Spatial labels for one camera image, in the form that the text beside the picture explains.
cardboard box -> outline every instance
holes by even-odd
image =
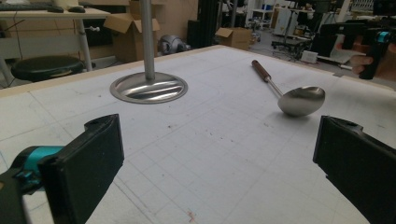
[[[142,15],[139,1],[129,1],[129,11],[132,15]],[[155,18],[155,6],[151,3],[151,17]]]
[[[220,44],[236,49],[248,50],[251,40],[251,30],[236,28],[219,28],[216,35],[220,37]]]
[[[134,8],[139,8],[138,4],[133,5],[133,2],[136,4],[139,3],[139,1],[126,1],[127,6],[129,6],[129,11],[134,10]],[[157,19],[157,22],[161,25],[161,30],[157,31],[158,39],[164,35],[177,35],[183,40],[187,39],[188,21],[197,18],[199,1],[200,0],[151,0],[151,8],[154,8],[153,11],[155,12],[151,14],[155,14],[155,19]]]
[[[111,14],[107,16],[104,26],[113,31],[113,48],[117,60],[123,63],[144,60],[142,21],[139,15]],[[158,30],[160,24],[152,19],[154,56],[157,56]]]

white tabletop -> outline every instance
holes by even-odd
[[[319,86],[316,113],[289,118],[251,67],[283,91]],[[312,162],[322,115],[347,119],[396,147],[396,93],[246,51],[214,47],[156,59],[182,77],[183,97],[158,105],[114,98],[130,63],[0,91],[0,172],[30,146],[64,146],[83,124],[120,114],[125,161],[89,223],[367,223]],[[51,223],[44,192],[26,196],[34,223]]]

table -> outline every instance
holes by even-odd
[[[78,38],[72,36],[51,36],[51,37],[32,37],[32,38],[0,38],[0,68],[3,72],[7,84],[11,74],[7,68],[5,59],[20,58],[18,46],[21,45],[22,55],[37,56],[37,53],[56,53],[62,49],[82,49],[87,71],[92,70],[90,51],[88,48],[87,36],[83,20],[87,19],[105,19],[110,13],[95,8],[85,8],[85,13],[51,13],[47,11],[2,11],[0,20],[77,20]]]
[[[284,92],[320,86],[326,101],[293,119],[251,66]],[[142,62],[0,90],[0,172],[29,146],[64,146],[83,124],[120,114],[125,161],[88,223],[368,223],[312,162],[322,115],[347,119],[396,147],[396,92],[227,47],[155,59],[182,77],[181,98],[134,105],[110,84]],[[44,192],[26,196],[33,223],[51,223]]]

chair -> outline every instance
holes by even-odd
[[[77,35],[0,40],[0,63],[5,59],[26,58],[14,63],[11,71],[3,71],[7,83],[7,77],[37,82],[81,73],[85,67],[80,59],[68,56],[81,50]]]
[[[17,79],[37,82],[74,75],[83,69],[84,63],[75,57],[43,56],[14,63],[11,74]]]

cabinet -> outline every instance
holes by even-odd
[[[260,18],[261,18],[262,20],[265,20],[265,17],[266,17],[266,16],[271,18],[272,15],[268,15],[268,14],[274,12],[273,9],[272,9],[272,7],[273,7],[273,6],[270,6],[270,5],[264,5],[264,8],[265,8],[265,9],[253,9],[253,10],[252,10],[252,11],[253,11],[252,17],[253,17],[253,15],[260,14],[260,15],[261,15]]]
[[[280,7],[276,18],[276,26],[274,29],[274,35],[285,35],[288,28],[289,19],[291,15],[290,27],[287,36],[293,36],[294,29],[297,25],[298,12],[292,11],[288,8]]]

